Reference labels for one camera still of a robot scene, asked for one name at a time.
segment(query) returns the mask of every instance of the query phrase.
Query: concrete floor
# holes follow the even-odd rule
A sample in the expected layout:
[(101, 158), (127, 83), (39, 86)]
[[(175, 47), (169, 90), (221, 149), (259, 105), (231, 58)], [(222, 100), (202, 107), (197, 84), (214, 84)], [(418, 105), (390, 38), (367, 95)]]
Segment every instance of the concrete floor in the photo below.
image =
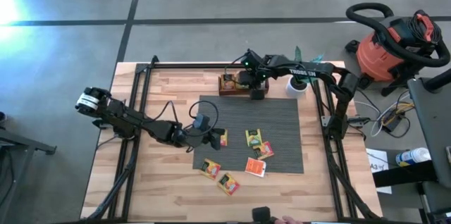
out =
[[(367, 1), (385, 3), (397, 15), (411, 15), (420, 8), (430, 15), (451, 15), (451, 0), (139, 0), (135, 18), (345, 17), (348, 6)], [(125, 20), (132, 0), (0, 2), (7, 8), (0, 12), (0, 23), (5, 23)], [(451, 23), (438, 24), (445, 43), (451, 46)], [(370, 32), (356, 23), (141, 25), (132, 28), (125, 61), (149, 61), (153, 55), (161, 61), (231, 61), (247, 48), (261, 55), (294, 56), (298, 45), (304, 59), (324, 54), (325, 60), (345, 60), (357, 73), (355, 61), (343, 47)], [(123, 33), (123, 25), (0, 27), (0, 110), (10, 116), (6, 127), (58, 146), (54, 156), (35, 154), (8, 216), (10, 223), (78, 219), (99, 131), (73, 106), (86, 86), (109, 88)], [(421, 74), (440, 71), (444, 68), (425, 69)], [(381, 108), (394, 102), (400, 92), (383, 98), (375, 90), (366, 91)], [(366, 101), (360, 94), (355, 99)], [(375, 116), (365, 106), (357, 110), (363, 116)], [(368, 137), (367, 147), (403, 150), (424, 146), (415, 112), (409, 117), (412, 128), (405, 137), (394, 139), (381, 133)], [(417, 211), (412, 210), (416, 197), (409, 188), (395, 189), (392, 196), (381, 195), (384, 216), (419, 221)]]

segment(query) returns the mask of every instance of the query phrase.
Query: cable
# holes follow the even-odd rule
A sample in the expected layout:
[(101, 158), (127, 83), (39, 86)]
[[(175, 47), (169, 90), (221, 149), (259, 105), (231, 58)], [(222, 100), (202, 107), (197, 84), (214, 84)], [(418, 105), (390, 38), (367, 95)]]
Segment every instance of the cable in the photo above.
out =
[(355, 130), (358, 130), (359, 132), (346, 132), (346, 134), (353, 134), (353, 135), (361, 135), (364, 138), (364, 141), (366, 141), (366, 135), (364, 132), (362, 132), (359, 128), (354, 127), (352, 125), (349, 125), (351, 128), (354, 128)]
[[(241, 58), (244, 58), (245, 56), (246, 56), (246, 54), (244, 54), (243, 56), (241, 56), (241, 57), (235, 59), (232, 63), (226, 65), (226, 66), (224, 67), (224, 74), (227, 75), (227, 67), (233, 65), (236, 61), (239, 61)], [(232, 78), (230, 79), (230, 81), (232, 81), (232, 82), (235, 83), (235, 84), (240, 85), (240, 83), (236, 82), (236, 81), (235, 81), (234, 79), (232, 79)]]
[[(406, 99), (409, 96), (410, 96), (410, 94), (407, 94), (407, 95), (405, 95), (403, 97), (398, 98), (398, 101), (396, 101), (392, 105), (390, 105), (384, 112), (382, 112), (382, 114), (379, 115), (379, 117), (376, 120), (379, 121), (394, 105), (398, 104), (401, 100)], [(376, 134), (373, 134), (373, 131), (374, 131), (374, 128), (375, 128), (376, 125), (378, 125), (378, 123), (374, 123), (373, 127), (371, 127), (370, 135), (372, 137), (375, 137), (379, 133), (381, 133), (382, 126), (379, 127), (379, 130), (378, 130), (378, 132)]]
[(368, 96), (363, 91), (361, 91), (360, 89), (357, 89), (357, 91), (362, 94), (366, 98), (366, 100), (369, 101), (369, 103), (378, 111), (379, 114), (381, 114), (381, 110), (372, 102), (372, 100), (370, 100), (370, 98), (368, 98)]
[(409, 90), (406, 90), (406, 91), (404, 91), (403, 93), (401, 93), (400, 95), (399, 95), (399, 97), (397, 98), (397, 101), (396, 101), (396, 108), (395, 109), (397, 109), (397, 106), (398, 106), (398, 104), (400, 103), (400, 98), (401, 98), (401, 96), (403, 95), (403, 94), (405, 94), (405, 93), (407, 93)]
[(391, 137), (394, 137), (394, 138), (397, 138), (397, 139), (400, 139), (400, 138), (404, 137), (410, 130), (410, 119), (408, 117), (404, 117), (404, 118), (407, 119), (407, 129), (406, 129), (406, 131), (404, 133), (402, 133), (401, 135), (394, 135), (391, 132), (387, 132), (387, 131), (386, 131), (386, 133), (388, 133)]
[(11, 171), (11, 184), (9, 185), (9, 188), (8, 188), (8, 190), (6, 191), (5, 196), (4, 196), (3, 199), (0, 201), (0, 206), (3, 205), (3, 203), (4, 203), (5, 200), (6, 200), (6, 198), (7, 198), (8, 195), (9, 195), (9, 192), (11, 191), (11, 188), (12, 188), (13, 185), (14, 185), (14, 182), (16, 182), (16, 179), (14, 178), (13, 157), (12, 157), (12, 155), (11, 155), (11, 152), (10, 152), (8, 149), (6, 150), (6, 153), (8, 153), (8, 156), (9, 156), (9, 169), (10, 169), (10, 171)]
[(367, 104), (367, 103), (364, 103), (364, 102), (361, 102), (361, 101), (354, 101), (354, 103), (356, 103), (356, 104), (363, 104), (363, 105), (366, 105), (366, 106), (372, 108), (373, 110), (375, 110), (378, 113), (378, 116), (381, 114), (381, 111), (379, 111), (379, 109), (377, 107), (372, 106), (371, 104)]
[(216, 125), (216, 123), (218, 122), (218, 119), (219, 119), (219, 111), (218, 111), (218, 107), (217, 107), (214, 103), (212, 103), (211, 101), (206, 101), (206, 100), (196, 101), (193, 105), (191, 105), (190, 111), (188, 112), (189, 115), (190, 115), (190, 117), (196, 119), (194, 116), (191, 115), (191, 110), (192, 110), (192, 108), (193, 108), (196, 104), (200, 104), (200, 103), (208, 103), (208, 104), (211, 104), (211, 105), (213, 106), (213, 108), (215, 109), (215, 111), (216, 111), (216, 119), (215, 119), (213, 125), (212, 125), (208, 130), (206, 130), (205, 132), (203, 132), (203, 133), (201, 133), (201, 134), (198, 134), (198, 135), (187, 134), (187, 136), (191, 136), (191, 137), (203, 136), (203, 135), (209, 133), (209, 132), (214, 128), (214, 126)]
[(432, 42), (434, 44), (437, 44), (442, 39), (442, 34), (441, 34), (442, 30), (440, 29), (440, 27), (438, 27), (438, 25), (435, 22), (433, 22), (431, 20), (431, 23), (433, 25), (431, 40), (430, 41), (426, 40), (424, 38), (425, 29), (424, 29), (424, 27), (420, 26), (421, 21), (417, 18), (417, 12), (415, 12), (414, 16), (406, 22), (407, 27), (410, 29), (412, 34), (418, 40), (425, 42), (425, 43)]
[(166, 110), (166, 108), (168, 107), (169, 104), (171, 104), (171, 106), (172, 106), (172, 112), (174, 113), (175, 121), (178, 123), (177, 113), (175, 112), (175, 106), (174, 106), (174, 103), (172, 101), (166, 102), (166, 105), (163, 107), (163, 110), (161, 110), (160, 114), (158, 114), (157, 117), (150, 118), (149, 120), (146, 120), (143, 123), (152, 123), (155, 120), (159, 119), (161, 117), (161, 115), (163, 115), (163, 112)]
[(115, 138), (117, 138), (117, 137), (118, 137), (118, 135), (114, 135), (111, 139), (108, 139), (108, 140), (106, 140), (106, 141), (100, 143), (99, 145), (97, 145), (96, 150), (99, 149), (99, 147), (100, 147), (101, 145), (106, 144), (106, 143), (110, 142), (111, 140), (113, 140), (113, 139), (115, 139)]
[(405, 111), (405, 109), (406, 108), (410, 108), (410, 107), (413, 107), (414, 105), (413, 104), (408, 104), (408, 105), (404, 105), (402, 108), (400, 108), (400, 109), (396, 109), (396, 108), (394, 108), (391, 112), (390, 112), (390, 114), (388, 115), (388, 117), (392, 117), (392, 118), (390, 118), (388, 121), (385, 121), (385, 116), (383, 116), (382, 117), (382, 119), (381, 119), (381, 122), (382, 122), (382, 125), (383, 126), (387, 126), (388, 124), (390, 124), (391, 122), (393, 122), (394, 121), (394, 119), (397, 117), (397, 116), (392, 116), (393, 115), (393, 113), (395, 113), (395, 115), (398, 115), (398, 114), (403, 114), (403, 113), (405, 113), (406, 111)]

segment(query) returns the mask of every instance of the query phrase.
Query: black hose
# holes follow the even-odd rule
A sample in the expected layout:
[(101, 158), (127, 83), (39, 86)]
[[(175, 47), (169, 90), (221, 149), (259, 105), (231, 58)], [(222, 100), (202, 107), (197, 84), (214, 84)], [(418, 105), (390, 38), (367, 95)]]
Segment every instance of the black hose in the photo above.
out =
[(385, 37), (385, 40), (383, 42), (383, 45), (386, 46), (388, 49), (393, 51), (395, 56), (399, 56), (400, 58), (412, 62), (412, 63), (420, 63), (423, 66), (427, 67), (441, 67), (450, 62), (450, 52), (448, 51), (445, 43), (443, 40), (440, 40), (435, 47), (435, 50), (437, 51), (438, 59), (435, 58), (429, 58), (429, 57), (423, 57), (419, 56), (418, 54), (415, 54), (413, 52), (410, 52), (404, 48), (402, 48), (390, 35), (387, 28), (382, 25), (377, 20), (374, 20), (372, 18), (368, 18), (362, 15), (358, 15), (355, 13), (355, 11), (360, 11), (364, 9), (373, 9), (380, 11), (384, 14), (385, 17), (392, 16), (393, 12), (391, 9), (383, 4), (380, 3), (360, 3), (353, 5), (349, 7), (346, 10), (346, 16), (357, 23), (361, 23), (363, 25), (366, 25), (376, 31), (378, 35), (382, 35)]

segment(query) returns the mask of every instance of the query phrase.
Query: gray rug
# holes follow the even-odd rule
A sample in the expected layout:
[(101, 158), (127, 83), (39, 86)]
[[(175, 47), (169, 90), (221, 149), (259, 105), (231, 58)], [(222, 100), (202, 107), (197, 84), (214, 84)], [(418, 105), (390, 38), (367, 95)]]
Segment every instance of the gray rug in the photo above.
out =
[[(255, 158), (247, 146), (245, 130), (260, 129), (264, 142), (269, 141), (274, 156), (265, 158), (266, 172), (303, 173), (299, 115), (295, 99), (264, 99), (252, 101), (249, 97), (201, 96), (217, 105), (217, 128), (228, 129), (228, 146), (216, 151), (209, 144), (194, 150), (193, 168), (200, 169), (209, 158), (221, 165), (221, 170), (244, 171), (247, 158)], [(210, 104), (201, 103), (199, 112), (214, 122), (216, 112)]]

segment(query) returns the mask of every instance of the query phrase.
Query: wooden table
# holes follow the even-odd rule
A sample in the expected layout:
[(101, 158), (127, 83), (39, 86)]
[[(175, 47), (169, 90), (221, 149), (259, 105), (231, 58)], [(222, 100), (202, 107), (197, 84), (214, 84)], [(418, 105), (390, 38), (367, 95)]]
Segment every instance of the wooden table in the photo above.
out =
[[(344, 66), (342, 61), (333, 63)], [(136, 63), (117, 65), (111, 88), (113, 97), (130, 98), (135, 66)], [(221, 73), (223, 70), (219, 69), (153, 69), (146, 114), (154, 117), (168, 100), (173, 100), (180, 122), (184, 125), (191, 123), (188, 108), (199, 100), (199, 95), (218, 94), (218, 76)], [(287, 98), (287, 81), (288, 77), (281, 77), (277, 81), (270, 79), (266, 98)], [(137, 96), (136, 109), (140, 105), (141, 93), (138, 92)], [(271, 214), (278, 217), (289, 215), (303, 221), (336, 220), (319, 117), (311, 88), (298, 100), (297, 105), (304, 174), (267, 173), (265, 178), (258, 178), (244, 172), (229, 171), (241, 184), (233, 196), (226, 195), (216, 186), (217, 179), (212, 181), (192, 169), (193, 153), (186, 154), (185, 149), (159, 144), (143, 133), (128, 220), (251, 221), (251, 210), (260, 206), (270, 207)], [(354, 102), (351, 102), (348, 115), (355, 113)], [(170, 108), (161, 119), (173, 120)], [(107, 140), (112, 134), (112, 131), (103, 131), (99, 142)], [(372, 211), (381, 216), (362, 137), (348, 134), (343, 144), (352, 185)], [(82, 217), (91, 214), (111, 189), (120, 145), (120, 140), (112, 141), (96, 152)], [(348, 216), (342, 188), (340, 194), (343, 208), (346, 209), (345, 215)], [(119, 200), (119, 213), (121, 204), (122, 200)]]

